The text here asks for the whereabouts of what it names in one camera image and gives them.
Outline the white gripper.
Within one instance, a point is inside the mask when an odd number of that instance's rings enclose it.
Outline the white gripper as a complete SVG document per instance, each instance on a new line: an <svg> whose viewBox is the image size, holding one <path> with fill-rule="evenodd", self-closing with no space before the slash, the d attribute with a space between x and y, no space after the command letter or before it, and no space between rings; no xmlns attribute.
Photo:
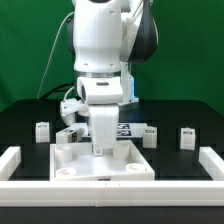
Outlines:
<svg viewBox="0 0 224 224"><path fill-rule="evenodd" d="M112 148L117 138L119 107L117 105L92 105L89 107L89 129L94 156L101 156L102 149Z"/></svg>

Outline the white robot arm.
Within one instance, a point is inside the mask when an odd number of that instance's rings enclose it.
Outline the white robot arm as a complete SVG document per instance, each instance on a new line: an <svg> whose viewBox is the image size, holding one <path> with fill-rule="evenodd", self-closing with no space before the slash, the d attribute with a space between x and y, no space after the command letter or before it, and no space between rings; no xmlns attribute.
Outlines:
<svg viewBox="0 0 224 224"><path fill-rule="evenodd" d="M89 115L93 154L114 147L119 104L123 101L121 65L143 63L156 51L158 32L153 0L72 0L71 48L79 73L77 93Z"/></svg>

